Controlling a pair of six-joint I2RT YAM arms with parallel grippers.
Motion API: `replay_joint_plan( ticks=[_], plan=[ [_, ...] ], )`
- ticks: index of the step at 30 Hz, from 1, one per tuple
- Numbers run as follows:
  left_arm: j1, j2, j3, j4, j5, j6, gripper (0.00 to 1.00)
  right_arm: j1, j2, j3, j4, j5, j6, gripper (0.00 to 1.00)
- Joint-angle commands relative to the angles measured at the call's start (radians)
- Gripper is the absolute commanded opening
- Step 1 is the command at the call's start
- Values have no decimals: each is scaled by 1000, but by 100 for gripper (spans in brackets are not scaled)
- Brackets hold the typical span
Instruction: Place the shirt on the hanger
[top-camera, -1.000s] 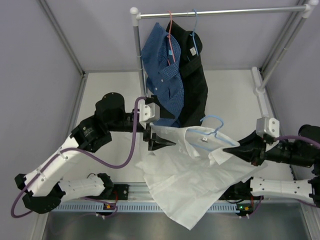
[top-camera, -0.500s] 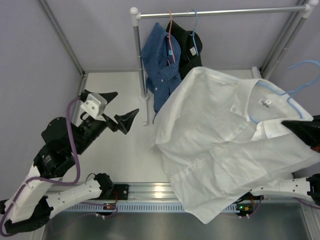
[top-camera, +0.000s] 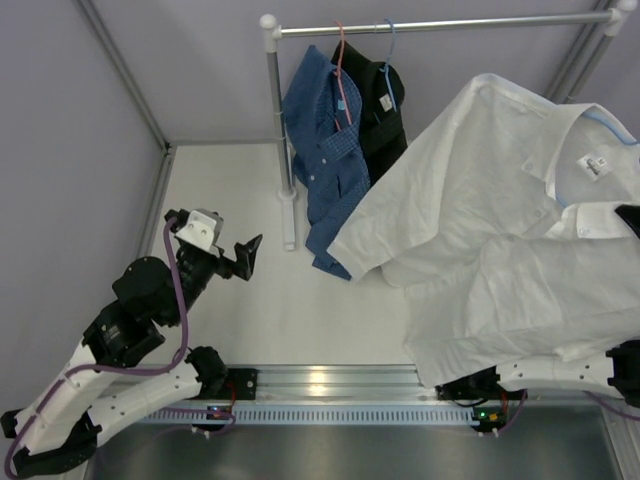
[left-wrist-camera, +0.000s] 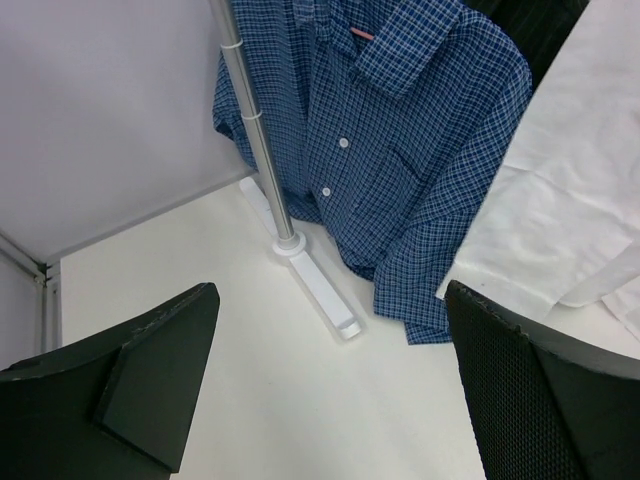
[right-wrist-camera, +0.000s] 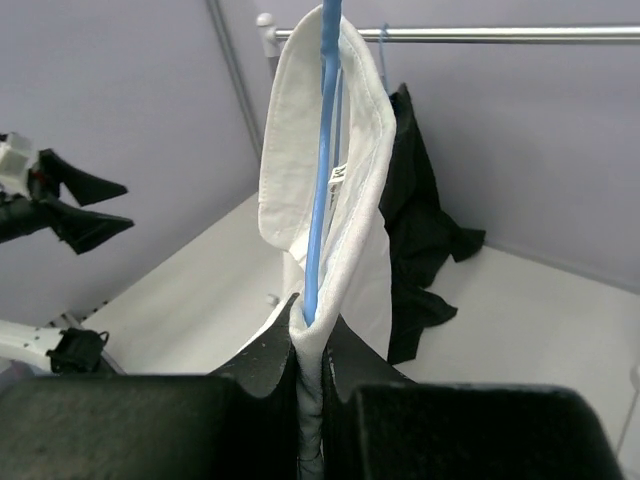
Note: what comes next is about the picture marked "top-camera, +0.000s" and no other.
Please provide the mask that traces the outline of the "white shirt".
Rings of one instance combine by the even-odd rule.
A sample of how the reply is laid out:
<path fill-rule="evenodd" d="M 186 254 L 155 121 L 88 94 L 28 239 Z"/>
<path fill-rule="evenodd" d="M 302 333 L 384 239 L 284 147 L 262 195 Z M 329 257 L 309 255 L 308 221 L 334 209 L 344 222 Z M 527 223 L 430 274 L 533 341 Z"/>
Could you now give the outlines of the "white shirt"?
<path fill-rule="evenodd" d="M 562 145 L 590 109 L 625 128 L 600 105 L 556 104 L 497 75 L 479 75 L 409 145 L 339 230 L 329 251 L 353 280 L 377 269 L 388 284 L 404 290 L 410 309 L 405 346 L 422 381 L 425 368 L 416 357 L 428 344 L 425 294 L 431 281 L 470 264 L 492 238 L 574 234 L 572 212 L 580 207 L 594 230 L 599 206 L 639 204 L 564 206 L 556 199 Z"/>

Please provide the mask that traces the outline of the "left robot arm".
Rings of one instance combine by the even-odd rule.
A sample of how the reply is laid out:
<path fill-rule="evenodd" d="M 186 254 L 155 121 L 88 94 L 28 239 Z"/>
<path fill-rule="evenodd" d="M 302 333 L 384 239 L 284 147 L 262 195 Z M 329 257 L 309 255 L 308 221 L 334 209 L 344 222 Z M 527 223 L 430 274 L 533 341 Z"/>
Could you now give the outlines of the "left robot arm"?
<path fill-rule="evenodd" d="M 138 420 L 186 399 L 232 397 L 233 374 L 211 346 L 190 347 L 188 310 L 215 276 L 249 280 L 256 236 L 236 257 L 182 242 L 166 260 L 136 259 L 114 282 L 115 301 L 83 332 L 47 390 L 1 417 L 10 479 L 66 473 Z"/>

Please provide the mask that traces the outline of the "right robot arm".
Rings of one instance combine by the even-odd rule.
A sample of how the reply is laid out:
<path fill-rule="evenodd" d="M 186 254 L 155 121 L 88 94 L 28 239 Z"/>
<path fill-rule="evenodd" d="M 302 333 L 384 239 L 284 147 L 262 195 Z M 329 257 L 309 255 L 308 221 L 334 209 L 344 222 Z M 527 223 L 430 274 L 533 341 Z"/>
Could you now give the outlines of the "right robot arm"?
<path fill-rule="evenodd" d="M 572 212 L 574 234 L 498 236 L 426 288 L 424 381 L 585 390 L 639 400 L 639 206 Z"/>

